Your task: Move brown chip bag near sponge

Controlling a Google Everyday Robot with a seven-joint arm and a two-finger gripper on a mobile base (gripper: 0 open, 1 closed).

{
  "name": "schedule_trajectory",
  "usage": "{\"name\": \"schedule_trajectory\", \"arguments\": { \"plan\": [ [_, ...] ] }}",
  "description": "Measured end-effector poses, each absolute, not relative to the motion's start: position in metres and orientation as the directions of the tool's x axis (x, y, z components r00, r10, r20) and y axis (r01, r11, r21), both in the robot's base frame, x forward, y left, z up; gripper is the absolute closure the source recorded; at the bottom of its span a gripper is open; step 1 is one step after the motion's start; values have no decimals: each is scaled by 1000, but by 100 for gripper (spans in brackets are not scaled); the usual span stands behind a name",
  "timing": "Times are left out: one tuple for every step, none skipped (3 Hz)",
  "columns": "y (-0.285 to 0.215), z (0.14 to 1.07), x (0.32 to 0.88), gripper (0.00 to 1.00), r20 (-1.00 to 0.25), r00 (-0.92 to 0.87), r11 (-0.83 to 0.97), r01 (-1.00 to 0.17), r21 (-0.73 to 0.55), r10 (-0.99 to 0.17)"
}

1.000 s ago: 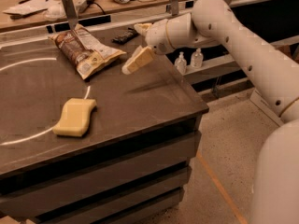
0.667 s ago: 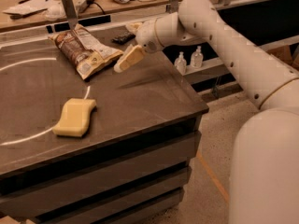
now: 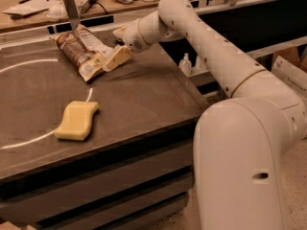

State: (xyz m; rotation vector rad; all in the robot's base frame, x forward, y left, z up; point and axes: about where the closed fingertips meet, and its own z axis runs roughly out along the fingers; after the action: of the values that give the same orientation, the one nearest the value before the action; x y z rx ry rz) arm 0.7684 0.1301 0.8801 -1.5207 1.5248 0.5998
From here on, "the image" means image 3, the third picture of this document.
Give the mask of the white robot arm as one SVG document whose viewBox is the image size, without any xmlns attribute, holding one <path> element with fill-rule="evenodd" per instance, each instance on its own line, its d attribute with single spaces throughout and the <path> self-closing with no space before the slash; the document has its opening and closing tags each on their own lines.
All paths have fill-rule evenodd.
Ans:
<svg viewBox="0 0 307 230">
<path fill-rule="evenodd" d="M 301 97 L 204 23 L 189 0 L 160 0 L 156 11 L 114 34 L 134 52 L 184 36 L 227 96 L 195 129 L 201 230 L 290 230 L 281 157 L 306 135 Z"/>
</svg>

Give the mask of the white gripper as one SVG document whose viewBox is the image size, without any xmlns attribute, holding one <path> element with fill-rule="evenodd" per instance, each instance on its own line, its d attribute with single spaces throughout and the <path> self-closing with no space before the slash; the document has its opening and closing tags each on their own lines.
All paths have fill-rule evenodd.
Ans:
<svg viewBox="0 0 307 230">
<path fill-rule="evenodd" d="M 139 30 L 139 19 L 116 29 L 113 34 L 121 39 L 126 46 L 116 46 L 107 56 L 103 65 L 106 72 L 110 72 L 131 58 L 131 51 L 143 52 L 150 47 Z"/>
</svg>

